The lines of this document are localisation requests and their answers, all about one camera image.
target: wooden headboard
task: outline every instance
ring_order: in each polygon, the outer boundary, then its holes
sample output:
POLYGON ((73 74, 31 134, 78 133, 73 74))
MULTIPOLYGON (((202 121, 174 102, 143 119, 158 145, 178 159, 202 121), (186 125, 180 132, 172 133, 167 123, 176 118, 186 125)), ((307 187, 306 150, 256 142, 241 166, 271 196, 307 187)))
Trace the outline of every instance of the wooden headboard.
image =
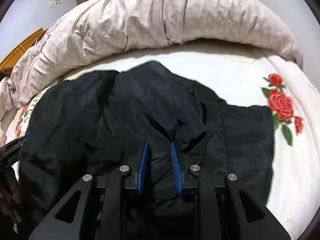
POLYGON ((30 48, 36 38, 43 33, 43 28, 35 31, 29 37, 20 42, 0 63, 0 69, 14 67, 21 56, 30 48))

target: black garment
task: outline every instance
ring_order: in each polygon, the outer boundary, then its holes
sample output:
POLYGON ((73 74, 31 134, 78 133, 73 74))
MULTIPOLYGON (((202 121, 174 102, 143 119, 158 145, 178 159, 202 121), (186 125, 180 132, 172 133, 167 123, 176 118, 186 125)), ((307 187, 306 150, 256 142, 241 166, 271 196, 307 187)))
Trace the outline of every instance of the black garment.
MULTIPOLYGON (((20 181, 36 224, 79 178, 116 168, 135 153, 139 140, 150 145, 151 175, 144 186, 148 194, 131 206, 132 237, 139 231, 144 239, 158 239, 177 223, 192 228, 193 204, 166 191, 175 188, 174 139, 212 173, 216 185, 235 173, 264 203, 268 198, 274 151, 270 109, 230 106, 158 62, 58 83, 36 105, 28 133, 20 150, 20 181)), ((184 232, 181 237, 189 239, 184 232)))

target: mattress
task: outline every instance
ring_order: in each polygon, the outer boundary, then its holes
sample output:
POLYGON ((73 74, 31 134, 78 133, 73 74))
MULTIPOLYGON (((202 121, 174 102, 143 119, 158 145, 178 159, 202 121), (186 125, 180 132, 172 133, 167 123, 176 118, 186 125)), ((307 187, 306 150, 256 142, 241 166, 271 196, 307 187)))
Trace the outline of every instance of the mattress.
MULTIPOLYGON (((282 119, 289 118, 282 122, 275 120, 273 179, 267 207, 291 238, 297 239, 320 206, 320 94, 300 68, 265 49, 197 40, 182 46, 111 56, 75 69, 59 80, 76 79, 96 70, 126 71, 149 60, 159 61, 171 72, 197 80, 228 104, 266 105, 282 119), (277 108, 281 98, 271 97, 276 90, 279 95, 283 92, 283 100, 291 102, 291 113, 277 108)), ((3 145, 25 134, 36 103, 57 82, 34 96, 25 107, 6 113, 0 122, 3 145)), ((15 171, 18 177, 17 164, 15 171)))

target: metal screw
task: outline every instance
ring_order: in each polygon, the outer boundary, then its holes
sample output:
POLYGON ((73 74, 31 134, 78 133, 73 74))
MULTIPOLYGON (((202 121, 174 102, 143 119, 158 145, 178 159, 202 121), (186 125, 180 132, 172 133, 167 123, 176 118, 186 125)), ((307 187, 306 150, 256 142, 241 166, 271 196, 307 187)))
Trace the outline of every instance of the metal screw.
POLYGON ((122 172, 126 172, 126 171, 128 171, 129 170, 129 166, 127 166, 127 165, 122 165, 121 167, 120 167, 120 171, 122 171, 122 172))
POLYGON ((92 179, 92 176, 91 176, 90 174, 87 174, 87 175, 84 175, 84 176, 82 177, 82 179, 83 179, 84 181, 89 181, 89 180, 92 179))
POLYGON ((238 177, 237 177, 236 174, 231 173, 231 174, 228 175, 228 179, 230 179, 231 181, 237 180, 237 178, 238 177))
POLYGON ((199 171, 199 170, 200 170, 200 166, 199 166, 199 165, 196 165, 196 164, 193 164, 193 165, 191 165, 190 169, 191 169, 192 171, 199 171))

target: red rose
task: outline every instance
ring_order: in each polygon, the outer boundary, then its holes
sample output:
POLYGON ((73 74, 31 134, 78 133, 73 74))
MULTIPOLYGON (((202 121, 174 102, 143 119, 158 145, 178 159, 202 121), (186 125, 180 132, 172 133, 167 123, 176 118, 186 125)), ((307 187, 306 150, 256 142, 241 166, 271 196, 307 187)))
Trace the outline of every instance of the red rose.
POLYGON ((302 120, 303 120, 302 117, 298 117, 298 116, 294 117, 294 126, 296 127, 297 134, 302 133, 302 130, 303 130, 302 120))
POLYGON ((280 120, 289 121, 293 116, 291 99, 286 97, 284 93, 280 91, 273 91, 268 98, 268 106, 273 111, 276 111, 280 120))
POLYGON ((274 84, 275 86, 282 85, 282 78, 278 74, 270 74, 269 81, 274 84))

